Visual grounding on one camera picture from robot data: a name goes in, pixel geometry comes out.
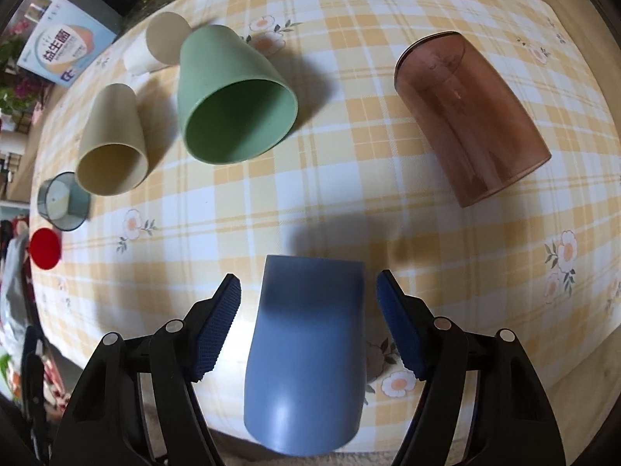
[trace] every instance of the white cup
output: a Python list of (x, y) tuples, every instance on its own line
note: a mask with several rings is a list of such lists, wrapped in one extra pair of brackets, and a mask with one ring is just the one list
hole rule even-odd
[(123, 55), (125, 68), (142, 75), (179, 64), (181, 46), (192, 33), (187, 21), (174, 12), (161, 12), (151, 18)]

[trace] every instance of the checkered tablecloth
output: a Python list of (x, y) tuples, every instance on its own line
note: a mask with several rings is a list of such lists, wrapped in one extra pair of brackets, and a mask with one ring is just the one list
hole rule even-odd
[[(299, 119), (254, 160), (192, 159), (179, 138), (179, 69), (132, 77), (123, 67), (122, 52), (144, 24), (77, 80), (49, 114), (33, 193), (74, 169), (92, 100), (111, 82), (137, 92), (153, 171), (131, 193), (95, 198), (91, 219), (64, 235), (61, 263), (33, 272), (45, 332), (68, 358), (84, 365), (110, 330), (151, 334), (235, 273), (243, 303), (197, 394), (208, 425), (247, 437), (244, 370), (266, 255), (361, 259), (374, 381), (361, 430), (345, 449), (381, 450), (401, 442), (422, 387), (403, 369), (375, 303), (381, 269), (465, 330), (512, 328), (547, 386), (619, 325), (619, 137), (591, 71), (546, 4), (179, 0), (167, 10), (192, 26), (225, 24), (268, 55), (297, 92)], [(401, 52), (443, 30), (462, 32), (485, 55), (552, 152), (533, 174), (467, 209), (392, 83)], [(33, 229), (44, 226), (34, 199), (32, 208)], [(458, 437), (466, 433), (460, 425)]]

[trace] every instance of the plaid pattern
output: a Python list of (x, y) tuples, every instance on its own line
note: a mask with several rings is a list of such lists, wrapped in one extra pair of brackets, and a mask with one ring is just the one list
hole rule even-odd
[[(385, 341), (373, 283), (383, 268), (466, 330), (512, 328), (547, 386), (619, 325), (619, 137), (591, 71), (545, 3), (178, 0), (169, 10), (192, 26), (226, 24), (272, 54), (297, 92), (299, 119), (285, 141), (249, 162), (193, 160), (178, 138), (178, 68), (134, 78), (123, 67), (123, 50), (144, 24), (77, 80), (47, 121), (33, 192), (74, 168), (92, 99), (111, 82), (138, 94), (154, 170), (130, 193), (95, 198), (89, 222), (64, 234), (61, 263), (33, 272), (43, 326), (64, 355), (84, 365), (110, 330), (151, 334), (233, 272), (243, 303), (197, 393), (210, 426), (248, 437), (243, 380), (266, 255), (361, 259), (369, 372), (379, 378), (345, 450), (366, 451), (399, 445), (422, 388), (408, 390)], [(468, 209), (458, 207), (392, 85), (401, 52), (443, 30), (462, 32), (490, 60), (553, 155)], [(45, 225), (37, 215), (31, 221)], [(467, 434), (463, 423), (460, 430)]]

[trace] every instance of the beige cup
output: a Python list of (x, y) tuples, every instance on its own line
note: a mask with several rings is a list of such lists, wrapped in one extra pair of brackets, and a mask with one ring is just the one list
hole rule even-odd
[(133, 75), (142, 75), (179, 64), (181, 46), (191, 33), (192, 28), (179, 14), (153, 16), (147, 29), (125, 51), (125, 68)]
[(136, 94), (123, 83), (108, 85), (95, 98), (80, 141), (78, 184), (91, 194), (115, 196), (135, 188), (147, 171)]

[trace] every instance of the blue cup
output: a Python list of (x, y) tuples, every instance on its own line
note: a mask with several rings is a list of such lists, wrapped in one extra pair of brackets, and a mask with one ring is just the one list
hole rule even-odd
[(358, 433), (364, 263), (268, 256), (246, 367), (244, 423), (262, 445), (317, 456)]

